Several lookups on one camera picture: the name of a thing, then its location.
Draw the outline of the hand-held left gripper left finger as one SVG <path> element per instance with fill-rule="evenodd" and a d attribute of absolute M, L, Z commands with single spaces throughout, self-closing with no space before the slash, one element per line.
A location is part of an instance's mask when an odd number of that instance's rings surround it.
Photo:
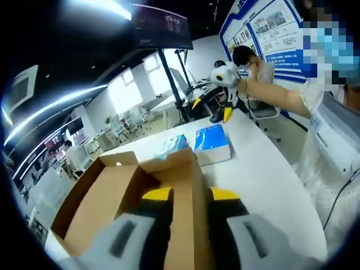
<path fill-rule="evenodd" d="M 173 205 L 170 187 L 144 194 L 138 207 L 96 235 L 88 251 L 70 259 L 70 269 L 163 269 Z"/>

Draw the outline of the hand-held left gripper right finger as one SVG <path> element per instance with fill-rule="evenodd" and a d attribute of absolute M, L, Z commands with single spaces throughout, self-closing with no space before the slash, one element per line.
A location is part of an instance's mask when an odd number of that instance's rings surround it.
<path fill-rule="evenodd" d="M 298 254 L 288 237 L 250 214 L 236 193 L 208 189 L 208 235 L 216 269 L 321 269 L 322 261 Z"/>

